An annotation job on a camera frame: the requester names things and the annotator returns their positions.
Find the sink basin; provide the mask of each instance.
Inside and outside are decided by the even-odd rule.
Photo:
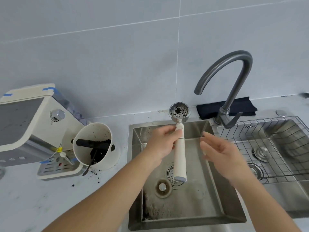
[[[174,123],[130,125],[127,161],[145,148],[153,129],[167,124]],[[235,189],[211,162],[202,159],[199,138],[203,131],[213,133],[209,121],[184,123],[187,182],[173,181],[173,153],[163,158],[130,208],[129,230],[246,222]]]
[[[212,129],[216,136],[237,144],[253,173],[292,218],[309,216],[309,130],[298,117]]]

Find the wire sink rack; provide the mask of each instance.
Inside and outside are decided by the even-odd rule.
[[[216,136],[237,145],[263,184],[309,180],[309,129],[299,117],[242,121],[230,129],[223,125],[212,128]]]

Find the faucet handle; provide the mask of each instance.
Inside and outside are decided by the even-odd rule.
[[[233,119],[229,116],[229,114],[221,115],[220,118],[222,120],[222,124],[226,129],[230,129],[231,127],[235,126],[236,122],[238,121],[239,117],[242,116],[242,112],[238,112]]]

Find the black handle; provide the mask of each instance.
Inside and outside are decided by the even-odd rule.
[[[84,139],[77,139],[76,145],[80,147],[89,147],[95,148],[100,150],[108,151],[109,145],[111,144],[111,140],[105,141],[91,141],[91,140],[84,140]]]

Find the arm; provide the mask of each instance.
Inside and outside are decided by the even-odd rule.
[[[175,126],[153,130],[146,148],[93,194],[53,221],[43,232],[116,231],[150,173],[181,135]]]
[[[228,179],[243,198],[257,232],[300,232],[286,211],[265,190],[250,171],[237,147],[226,140],[204,132],[200,146],[205,159]]]

